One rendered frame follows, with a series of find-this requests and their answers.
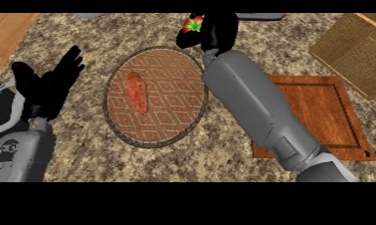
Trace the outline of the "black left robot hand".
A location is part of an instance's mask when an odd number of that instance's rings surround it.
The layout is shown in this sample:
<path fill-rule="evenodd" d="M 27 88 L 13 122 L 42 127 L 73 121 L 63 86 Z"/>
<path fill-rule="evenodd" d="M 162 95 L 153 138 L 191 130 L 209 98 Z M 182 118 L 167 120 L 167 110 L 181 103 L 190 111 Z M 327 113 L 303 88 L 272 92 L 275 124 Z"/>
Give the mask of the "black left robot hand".
<path fill-rule="evenodd" d="M 38 76 L 23 62 L 11 64 L 16 90 L 24 98 L 20 119 L 41 117 L 51 120 L 57 117 L 67 97 L 69 89 L 85 68 L 80 49 L 73 46 L 66 52 L 55 68 Z"/>

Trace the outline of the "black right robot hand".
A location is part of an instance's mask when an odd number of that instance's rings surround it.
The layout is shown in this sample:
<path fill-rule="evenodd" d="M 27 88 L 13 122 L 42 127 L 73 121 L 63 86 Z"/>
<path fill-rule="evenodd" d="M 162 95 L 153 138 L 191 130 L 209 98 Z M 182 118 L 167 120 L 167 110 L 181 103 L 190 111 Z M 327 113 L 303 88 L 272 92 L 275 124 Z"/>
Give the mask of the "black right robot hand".
<path fill-rule="evenodd" d="M 191 13 L 188 18 L 203 16 L 200 31 L 182 32 L 176 35 L 176 45 L 181 49 L 200 45 L 206 52 L 216 49 L 216 54 L 231 49 L 237 33 L 237 17 L 232 12 Z"/>

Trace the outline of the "red tomato with green stem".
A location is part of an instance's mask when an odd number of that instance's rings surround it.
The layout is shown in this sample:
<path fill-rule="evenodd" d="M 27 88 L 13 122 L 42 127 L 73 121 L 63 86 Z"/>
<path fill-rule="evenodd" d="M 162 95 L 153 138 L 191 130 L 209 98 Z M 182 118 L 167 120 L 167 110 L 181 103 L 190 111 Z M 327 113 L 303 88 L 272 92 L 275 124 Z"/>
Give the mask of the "red tomato with green stem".
<path fill-rule="evenodd" d="M 203 16 L 194 16 L 193 18 L 185 18 L 182 24 L 182 32 L 198 32 Z"/>

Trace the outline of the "pale wooden board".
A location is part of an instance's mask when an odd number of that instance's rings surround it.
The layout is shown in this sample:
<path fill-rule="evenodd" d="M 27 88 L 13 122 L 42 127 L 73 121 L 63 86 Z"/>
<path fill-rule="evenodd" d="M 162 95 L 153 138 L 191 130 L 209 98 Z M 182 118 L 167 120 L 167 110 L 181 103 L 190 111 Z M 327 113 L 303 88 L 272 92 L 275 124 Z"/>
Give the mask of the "pale wooden board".
<path fill-rule="evenodd" d="M 0 69 L 35 22 L 38 13 L 0 13 Z"/>

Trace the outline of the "tan wicker basket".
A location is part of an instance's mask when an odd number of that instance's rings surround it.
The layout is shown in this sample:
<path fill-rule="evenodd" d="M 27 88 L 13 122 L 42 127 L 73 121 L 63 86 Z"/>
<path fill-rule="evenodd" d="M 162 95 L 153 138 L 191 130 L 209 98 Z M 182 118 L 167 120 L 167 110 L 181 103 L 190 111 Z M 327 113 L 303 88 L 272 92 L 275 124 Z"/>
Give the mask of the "tan wicker basket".
<path fill-rule="evenodd" d="M 367 100 L 376 100 L 376 13 L 346 13 L 308 53 Z"/>

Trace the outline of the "brown wooden cutting board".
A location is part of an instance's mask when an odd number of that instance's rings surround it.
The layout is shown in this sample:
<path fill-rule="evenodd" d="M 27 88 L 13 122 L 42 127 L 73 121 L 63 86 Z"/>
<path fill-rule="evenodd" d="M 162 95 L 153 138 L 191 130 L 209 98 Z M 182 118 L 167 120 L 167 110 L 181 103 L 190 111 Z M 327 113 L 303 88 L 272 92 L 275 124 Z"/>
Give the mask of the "brown wooden cutting board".
<path fill-rule="evenodd" d="M 340 160 L 376 161 L 343 85 L 336 77 L 272 76 L 291 111 Z"/>

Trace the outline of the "grey flat object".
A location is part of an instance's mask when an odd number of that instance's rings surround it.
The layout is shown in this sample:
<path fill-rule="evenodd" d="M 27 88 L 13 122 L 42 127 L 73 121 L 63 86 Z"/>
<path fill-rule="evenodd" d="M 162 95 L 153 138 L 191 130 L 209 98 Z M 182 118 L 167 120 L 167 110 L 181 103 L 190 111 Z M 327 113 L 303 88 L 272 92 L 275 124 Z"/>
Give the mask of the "grey flat object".
<path fill-rule="evenodd" d="M 92 19 L 95 17 L 103 16 L 104 13 L 73 13 L 73 16 L 80 19 Z"/>
<path fill-rule="evenodd" d="M 235 13 L 235 16 L 241 21 L 278 21 L 284 13 Z"/>

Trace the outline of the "red sweet potato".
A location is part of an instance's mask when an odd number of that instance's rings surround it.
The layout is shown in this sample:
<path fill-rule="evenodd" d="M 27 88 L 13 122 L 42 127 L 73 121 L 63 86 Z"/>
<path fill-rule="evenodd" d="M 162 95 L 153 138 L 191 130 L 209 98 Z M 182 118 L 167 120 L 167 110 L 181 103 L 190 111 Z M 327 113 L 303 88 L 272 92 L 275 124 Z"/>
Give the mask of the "red sweet potato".
<path fill-rule="evenodd" d="M 147 86 L 137 72 L 129 72 L 126 74 L 126 93 L 135 111 L 144 114 L 148 110 Z"/>

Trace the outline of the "round patterned brown placemat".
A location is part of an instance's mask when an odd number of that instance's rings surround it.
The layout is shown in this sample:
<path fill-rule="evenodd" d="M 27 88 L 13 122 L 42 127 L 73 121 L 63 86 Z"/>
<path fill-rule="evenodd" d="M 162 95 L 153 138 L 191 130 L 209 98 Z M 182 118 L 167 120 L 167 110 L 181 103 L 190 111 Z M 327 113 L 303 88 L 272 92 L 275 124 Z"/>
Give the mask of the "round patterned brown placemat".
<path fill-rule="evenodd" d="M 139 114 L 126 94 L 126 74 L 139 74 L 147 89 L 147 112 Z M 104 96 L 104 115 L 116 137 L 139 148 L 175 143 L 193 130 L 207 100 L 201 67 L 182 50 L 151 47 L 117 66 Z"/>

